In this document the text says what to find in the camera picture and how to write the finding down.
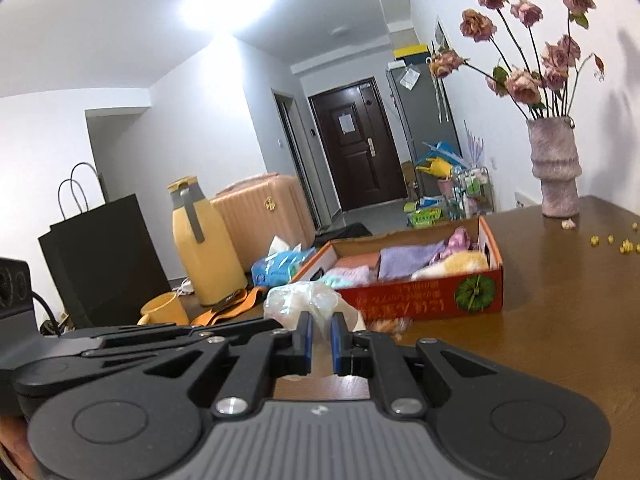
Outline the person left hand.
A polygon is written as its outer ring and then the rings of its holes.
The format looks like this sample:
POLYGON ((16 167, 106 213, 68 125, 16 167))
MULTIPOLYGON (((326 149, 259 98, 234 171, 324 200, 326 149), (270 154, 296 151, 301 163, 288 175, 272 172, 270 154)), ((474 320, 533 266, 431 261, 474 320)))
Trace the person left hand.
POLYGON ((21 417, 1 419, 1 460, 14 479, 40 477, 34 454, 27 441, 27 424, 21 417))

